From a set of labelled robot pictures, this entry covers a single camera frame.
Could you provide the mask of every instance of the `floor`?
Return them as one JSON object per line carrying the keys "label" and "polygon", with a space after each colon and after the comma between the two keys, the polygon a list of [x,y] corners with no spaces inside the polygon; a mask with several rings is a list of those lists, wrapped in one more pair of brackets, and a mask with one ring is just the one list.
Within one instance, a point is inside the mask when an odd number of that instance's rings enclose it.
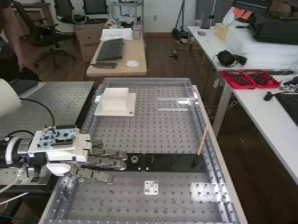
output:
{"label": "floor", "polygon": [[[201,89],[199,69],[192,66],[184,71],[187,52],[179,51],[180,59],[175,60],[169,57],[172,45],[169,37],[147,38],[148,76],[188,77]],[[80,59],[78,45],[71,42],[63,47],[78,55],[78,60],[60,58],[62,67],[56,70],[51,61],[46,62],[38,69],[40,78],[44,81],[83,81],[87,64]],[[30,52],[35,52],[34,60],[40,49]],[[240,105],[227,113],[219,142],[249,223],[298,223],[297,184]]]}

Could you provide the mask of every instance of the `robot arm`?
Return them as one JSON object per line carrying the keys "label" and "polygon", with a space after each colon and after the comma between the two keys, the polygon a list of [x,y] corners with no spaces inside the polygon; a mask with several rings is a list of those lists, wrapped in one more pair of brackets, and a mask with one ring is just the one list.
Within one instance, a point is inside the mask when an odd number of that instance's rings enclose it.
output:
{"label": "robot arm", "polygon": [[114,183],[111,174],[94,169],[126,170],[128,155],[92,146],[90,134],[74,126],[58,126],[38,131],[34,138],[12,137],[0,145],[0,167],[40,169],[44,165],[56,176],[76,175]]}

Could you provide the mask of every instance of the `white desk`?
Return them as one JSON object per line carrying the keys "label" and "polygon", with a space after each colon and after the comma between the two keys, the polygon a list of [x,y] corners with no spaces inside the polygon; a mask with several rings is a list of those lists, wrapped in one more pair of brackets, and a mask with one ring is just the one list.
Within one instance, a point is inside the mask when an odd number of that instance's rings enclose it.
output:
{"label": "white desk", "polygon": [[[215,27],[211,29],[201,29],[196,26],[189,26],[189,31],[192,36],[196,38],[209,60],[213,63],[213,66],[217,71],[223,71],[227,69],[236,69],[236,70],[247,70],[247,69],[263,69],[267,71],[280,71],[280,70],[288,70],[290,68],[290,65],[277,65],[275,64],[251,64],[249,58],[247,65],[237,64],[233,68],[228,68],[224,65],[221,65],[217,57],[215,56],[224,50],[228,50],[233,53],[233,51],[227,47],[225,42],[217,37]],[[203,31],[207,33],[205,36],[199,35],[197,31]]]}
{"label": "white desk", "polygon": [[[296,75],[275,76],[275,78],[285,82],[292,80],[294,76]],[[273,97],[269,102],[264,100],[268,91],[272,93],[279,93],[281,91],[279,89],[236,90],[231,88],[228,83],[225,88],[229,88],[231,92],[235,93],[275,153],[298,184],[298,126],[277,98]],[[219,117],[216,117],[213,127],[216,126],[219,132],[220,126],[217,126],[217,120]]]}

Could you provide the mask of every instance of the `metal breadboard table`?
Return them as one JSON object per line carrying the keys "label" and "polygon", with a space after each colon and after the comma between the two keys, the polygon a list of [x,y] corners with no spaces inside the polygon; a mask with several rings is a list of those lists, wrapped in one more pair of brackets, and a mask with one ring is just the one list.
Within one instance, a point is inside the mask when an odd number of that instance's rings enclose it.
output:
{"label": "metal breadboard table", "polygon": [[[107,87],[138,94],[135,117],[95,117]],[[189,79],[106,79],[83,126],[106,148],[128,153],[196,154],[211,123]],[[40,224],[248,223],[211,128],[200,172],[110,172],[115,184],[64,177]],[[159,182],[159,195],[144,193]]]}
{"label": "metal breadboard table", "polygon": [[[58,125],[75,125],[92,93],[92,88],[94,82],[48,82],[28,99],[34,99],[48,106]],[[44,125],[51,124],[48,111],[32,102],[23,102],[22,108],[16,112],[0,118],[0,137],[16,130],[35,132],[43,129]],[[15,176],[15,169],[0,169],[0,185],[11,183]],[[24,174],[18,188],[12,188],[12,190],[23,192],[24,186],[27,186],[28,191],[32,189],[34,192],[39,192],[42,191],[39,187],[46,186],[50,179],[51,174],[48,169],[44,168],[36,182],[32,182]]]}

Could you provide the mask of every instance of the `black chair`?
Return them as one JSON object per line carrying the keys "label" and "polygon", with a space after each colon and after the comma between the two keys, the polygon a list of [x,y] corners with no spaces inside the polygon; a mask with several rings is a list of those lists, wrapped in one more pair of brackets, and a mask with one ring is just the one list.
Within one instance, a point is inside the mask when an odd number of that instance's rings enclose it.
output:
{"label": "black chair", "polygon": [[30,15],[27,14],[27,11],[24,10],[24,7],[22,5],[20,2],[12,1],[14,6],[30,28],[30,32],[31,34],[27,35],[24,38],[30,41],[30,43],[32,44],[32,46],[35,47],[48,47],[50,51],[43,53],[40,58],[34,62],[35,67],[39,67],[39,63],[48,59],[50,57],[52,57],[54,59],[54,67],[58,67],[58,63],[56,63],[56,55],[64,55],[64,56],[70,56],[72,57],[74,60],[76,60],[75,56],[72,56],[66,50],[55,50],[54,47],[59,48],[59,42],[60,41],[66,41],[70,40],[72,38],[75,38],[75,35],[71,34],[64,34],[62,32],[59,32],[55,27],[58,26],[58,24],[55,25],[43,25],[43,20],[42,19],[40,22],[40,26],[38,26],[35,24],[35,22],[32,21]]}
{"label": "black chair", "polygon": [[56,18],[63,23],[84,23],[90,18],[83,15],[75,15],[71,0],[55,0]]}
{"label": "black chair", "polygon": [[87,15],[108,14],[107,0],[84,0],[84,10]]}

